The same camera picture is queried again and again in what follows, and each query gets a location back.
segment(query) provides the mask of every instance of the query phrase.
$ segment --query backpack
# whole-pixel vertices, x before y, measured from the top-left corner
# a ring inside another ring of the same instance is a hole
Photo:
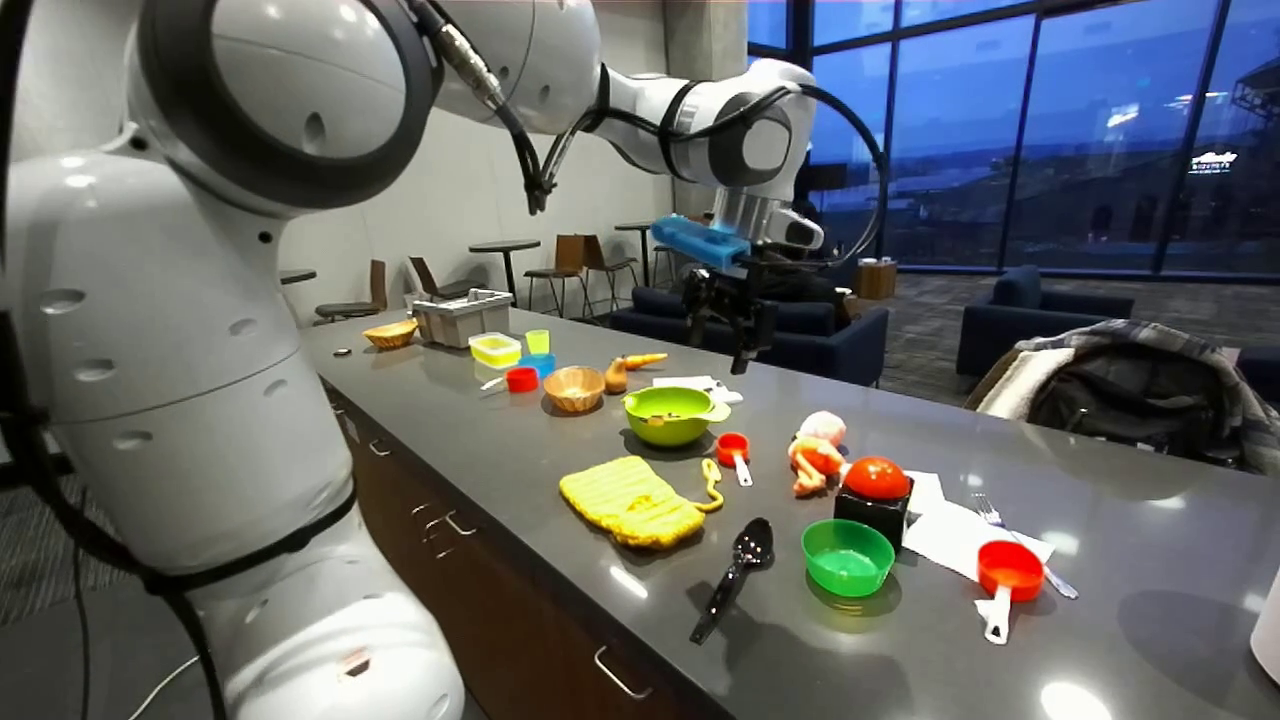
[[[1222,382],[1208,365],[1144,345],[1082,350],[1032,398],[1027,421],[1234,468]]]

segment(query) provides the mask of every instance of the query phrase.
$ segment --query blue cup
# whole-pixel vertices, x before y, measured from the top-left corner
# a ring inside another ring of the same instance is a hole
[[[521,368],[532,368],[538,373],[538,379],[544,380],[547,375],[556,372],[556,355],[550,352],[544,352],[539,355],[525,355],[520,359],[516,365]]]

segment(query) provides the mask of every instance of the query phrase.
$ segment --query yellow cup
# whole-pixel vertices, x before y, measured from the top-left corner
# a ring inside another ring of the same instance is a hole
[[[530,355],[547,355],[552,351],[552,332],[529,331],[525,333],[525,342],[529,343]]]

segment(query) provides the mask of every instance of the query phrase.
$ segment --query sky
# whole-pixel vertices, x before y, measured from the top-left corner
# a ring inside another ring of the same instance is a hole
[[[905,0],[909,18],[933,20],[1009,4],[1010,0]],[[1174,146],[1185,133],[1187,100],[1208,46],[1215,3],[1146,0],[1048,18],[1028,110],[1027,146],[1098,149]],[[824,3],[815,17],[818,41],[838,41],[874,27],[888,0]],[[785,38],[785,4],[749,5],[749,36]],[[1030,50],[1032,18],[1019,17],[904,40],[895,101],[893,158],[956,151],[1012,151]],[[888,86],[887,44],[819,55],[818,83],[847,102],[883,137]],[[1234,0],[1210,85],[1202,140],[1242,128],[1230,104],[1235,81],[1280,56],[1280,0]],[[814,160],[838,161],[863,152],[835,113],[814,123]]]

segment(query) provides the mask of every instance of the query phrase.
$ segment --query round table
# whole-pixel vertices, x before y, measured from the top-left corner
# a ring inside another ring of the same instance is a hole
[[[306,281],[314,281],[316,272],[311,268],[292,268],[288,270],[280,270],[280,284],[293,284]]]
[[[532,250],[541,247],[540,240],[495,240],[493,242],[477,242],[467,247],[471,252],[502,252],[502,265],[507,270],[507,292],[511,293],[511,306],[518,307],[516,302],[516,275],[511,272],[511,254],[517,250]]]
[[[640,233],[640,270],[644,275],[644,284],[649,287],[649,227],[653,225],[653,220],[648,223],[622,223],[621,225],[613,225],[613,229],[618,232],[637,231]]]

